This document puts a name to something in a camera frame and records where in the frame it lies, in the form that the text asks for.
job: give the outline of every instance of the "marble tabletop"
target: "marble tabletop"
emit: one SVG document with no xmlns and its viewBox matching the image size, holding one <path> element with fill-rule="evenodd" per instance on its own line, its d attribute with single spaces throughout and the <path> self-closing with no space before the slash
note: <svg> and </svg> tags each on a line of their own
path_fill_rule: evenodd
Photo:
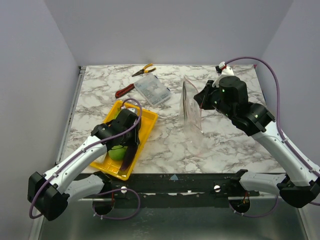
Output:
<svg viewBox="0 0 320 240">
<path fill-rule="evenodd" d="M 87 66 L 63 153 L 65 159 L 100 124 L 115 103 L 115 93 L 143 76 L 131 77 L 142 65 Z M 234 74 L 247 84 L 249 100 L 265 104 L 253 65 L 232 66 Z M 284 170 L 274 158 L 251 137 L 232 125 L 215 110 L 202 111 L 202 130 L 206 147 L 203 151 L 190 147 L 190 141 L 179 121 L 182 80 L 187 77 L 199 91 L 207 80 L 218 77 L 215 66 L 156 65 L 153 72 L 172 93 L 170 100 L 152 107 L 137 92 L 128 97 L 137 99 L 143 108 L 158 114 L 158 120 L 134 167 L 134 173 L 234 173 L 240 169 L 258 173 L 281 173 Z M 95 172 L 87 167 L 84 172 Z"/>
</svg>

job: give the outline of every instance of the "clear plastic container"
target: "clear plastic container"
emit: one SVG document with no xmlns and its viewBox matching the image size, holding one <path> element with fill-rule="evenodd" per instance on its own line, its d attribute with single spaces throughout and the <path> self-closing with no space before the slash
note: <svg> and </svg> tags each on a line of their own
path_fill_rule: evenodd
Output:
<svg viewBox="0 0 320 240">
<path fill-rule="evenodd" d="M 136 81 L 134 87 L 153 107 L 167 101 L 171 96 L 171 92 L 153 74 L 147 74 Z"/>
</svg>

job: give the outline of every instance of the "pliers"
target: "pliers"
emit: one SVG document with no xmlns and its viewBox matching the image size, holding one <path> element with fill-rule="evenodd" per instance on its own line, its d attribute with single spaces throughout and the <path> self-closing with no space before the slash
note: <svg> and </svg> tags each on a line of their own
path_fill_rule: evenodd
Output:
<svg viewBox="0 0 320 240">
<path fill-rule="evenodd" d="M 137 71 L 135 74 L 133 74 L 131 77 L 135 77 L 141 74 L 147 74 L 147 73 L 151 73 L 154 70 L 156 70 L 156 68 L 153 68 L 151 70 L 146 70 L 146 68 L 153 66 L 153 63 L 149 63 L 148 65 L 145 65 L 141 70 Z"/>
</svg>

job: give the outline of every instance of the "cable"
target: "cable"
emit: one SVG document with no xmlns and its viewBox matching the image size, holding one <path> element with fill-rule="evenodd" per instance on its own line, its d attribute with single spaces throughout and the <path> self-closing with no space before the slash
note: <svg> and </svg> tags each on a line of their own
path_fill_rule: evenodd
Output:
<svg viewBox="0 0 320 240">
<path fill-rule="evenodd" d="M 314 202 L 314 201 L 309 202 L 309 204 L 315 205 L 315 206 L 320 206 L 320 203 L 317 203 L 317 202 Z"/>
<path fill-rule="evenodd" d="M 275 71 L 272 69 L 272 67 L 266 63 L 264 60 L 257 58 L 257 57 L 253 57 L 253 56 L 241 56 L 241 57 L 236 57 L 233 58 L 229 61 L 225 62 L 225 65 L 234 62 L 236 60 L 240 60 L 240 59 L 253 59 L 253 60 L 257 60 L 261 63 L 263 63 L 271 72 L 274 81 L 275 81 L 275 88 L 276 88 L 276 128 L 281 136 L 282 140 L 285 140 L 286 137 L 284 135 L 284 132 L 281 129 L 281 125 L 280 125 L 280 89 L 279 89 L 279 81 L 278 78 L 276 76 Z M 311 172 L 314 173 L 314 175 L 316 175 L 318 178 L 320 178 L 320 173 L 317 172 L 316 170 L 313 169 L 312 166 L 310 166 L 307 161 L 295 150 L 295 148 L 289 143 L 289 141 L 284 141 L 284 143 L 287 145 L 287 147 L 293 152 L 293 154 L 303 163 L 303 165 L 305 165 Z"/>
<path fill-rule="evenodd" d="M 134 213 L 132 213 L 131 215 L 129 216 L 124 216 L 124 217 L 112 217 L 112 216 L 105 216 L 105 215 L 99 215 L 96 213 L 96 209 L 95 209 L 95 206 L 93 205 L 92 206 L 92 209 L 94 211 L 94 215 L 93 216 L 98 216 L 102 219 L 111 219 L 111 220 L 127 220 L 127 219 L 130 219 L 132 218 L 133 216 L 135 216 L 139 210 L 140 210 L 140 205 L 141 205 L 141 201 L 140 201 L 140 197 L 138 195 L 138 193 L 132 189 L 129 189 L 129 188 L 118 188 L 118 189 L 114 189 L 114 190 L 110 190 L 110 191 L 106 191 L 106 192 L 102 192 L 102 193 L 99 193 L 97 194 L 97 196 L 101 196 L 101 195 L 105 195 L 105 194 L 111 194 L 111 193 L 114 193 L 114 192 L 119 192 L 119 191 L 129 191 L 129 192 L 132 192 L 134 193 L 134 195 L 136 196 L 136 198 L 138 199 L 138 206 L 136 207 L 136 210 L 134 211 Z"/>
<path fill-rule="evenodd" d="M 262 218 L 262 217 L 265 217 L 265 216 L 267 216 L 267 215 L 269 215 L 269 214 L 272 214 L 272 213 L 275 211 L 275 209 L 277 208 L 278 203 L 279 203 L 279 197 L 278 197 L 278 195 L 276 195 L 276 197 L 275 197 L 275 204 L 273 205 L 273 207 L 271 208 L 271 210 L 268 211 L 268 212 L 266 212 L 266 213 L 264 213 L 264 214 L 260 214 L 260 215 L 248 215 L 248 214 L 244 214 L 244 213 L 238 212 L 238 211 L 236 211 L 236 210 L 231 206 L 230 202 L 229 202 L 229 207 L 232 209 L 232 211 L 233 211 L 235 214 L 241 215 L 241 216 L 243 216 L 243 217 L 247 217 L 247 218 Z"/>
<path fill-rule="evenodd" d="M 117 134 L 117 135 L 113 135 L 113 136 L 107 137 L 107 138 L 105 138 L 105 139 L 102 139 L 102 140 L 100 140 L 100 141 L 96 141 L 96 142 L 94 142 L 94 143 L 86 146 L 86 147 L 84 148 L 85 151 L 89 150 L 90 148 L 92 148 L 93 146 L 95 146 L 95 145 L 97 145 L 97 144 L 102 144 L 102 143 L 105 143 L 105 142 L 110 141 L 110 140 L 112 140 L 112 139 L 118 138 L 118 137 L 120 137 L 120 136 L 122 136 L 122 135 L 125 135 L 126 133 L 130 132 L 132 129 L 134 129 L 134 128 L 138 125 L 138 123 L 141 121 L 141 117 L 142 117 L 142 107 L 141 107 L 141 104 L 140 104 L 136 99 L 134 99 L 134 98 L 127 98 L 127 99 L 125 99 L 125 100 L 123 101 L 123 103 L 122 103 L 122 105 L 121 105 L 121 108 L 125 105 L 125 102 L 127 102 L 127 101 L 134 101 L 134 102 L 139 106 L 140 113 L 139 113 L 139 117 L 138 117 L 138 119 L 135 121 L 135 123 L 134 123 L 131 127 L 129 127 L 127 130 L 125 130 L 125 131 L 123 131 L 123 132 L 121 132 L 121 133 L 119 133 L 119 134 Z M 31 206 L 30 206 L 30 208 L 29 208 L 29 217 L 30 217 L 31 219 L 37 219 L 37 218 L 39 218 L 39 217 L 42 216 L 42 213 L 40 213 L 40 214 L 38 214 L 38 215 L 36 215 L 36 216 L 34 216 L 33 213 L 32 213 L 32 212 L 33 212 L 33 209 L 34 209 L 34 207 L 35 207 L 36 201 L 37 201 L 39 195 L 41 194 L 42 190 L 47 186 L 47 184 L 48 184 L 50 181 L 52 181 L 52 179 L 54 179 L 55 176 L 57 176 L 63 169 L 65 169 L 71 162 L 73 162 L 78 156 L 80 156 L 80 155 L 83 154 L 83 153 L 84 153 L 83 151 L 77 152 L 77 153 L 76 153 L 73 157 L 71 157 L 63 166 L 61 166 L 51 177 L 49 177 L 48 180 L 46 180 L 46 181 L 44 182 L 44 184 L 39 188 L 39 190 L 38 190 L 38 191 L 36 192 L 36 194 L 34 195 L 34 198 L 33 198 L 32 202 L 31 202 Z"/>
</svg>

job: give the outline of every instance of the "metal floor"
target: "metal floor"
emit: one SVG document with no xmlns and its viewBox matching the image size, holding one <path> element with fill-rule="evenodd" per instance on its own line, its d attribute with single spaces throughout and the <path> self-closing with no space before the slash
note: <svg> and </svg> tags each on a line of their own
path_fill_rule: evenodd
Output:
<svg viewBox="0 0 320 240">
<path fill-rule="evenodd" d="M 248 214 L 271 209 L 274 199 L 252 199 Z M 110 214 L 125 216 L 133 209 Z M 40 240 L 307 240 L 300 214 L 282 200 L 263 218 L 234 214 L 229 208 L 144 208 L 129 220 L 93 217 L 92 202 L 78 201 L 54 221 L 43 221 Z"/>
</svg>

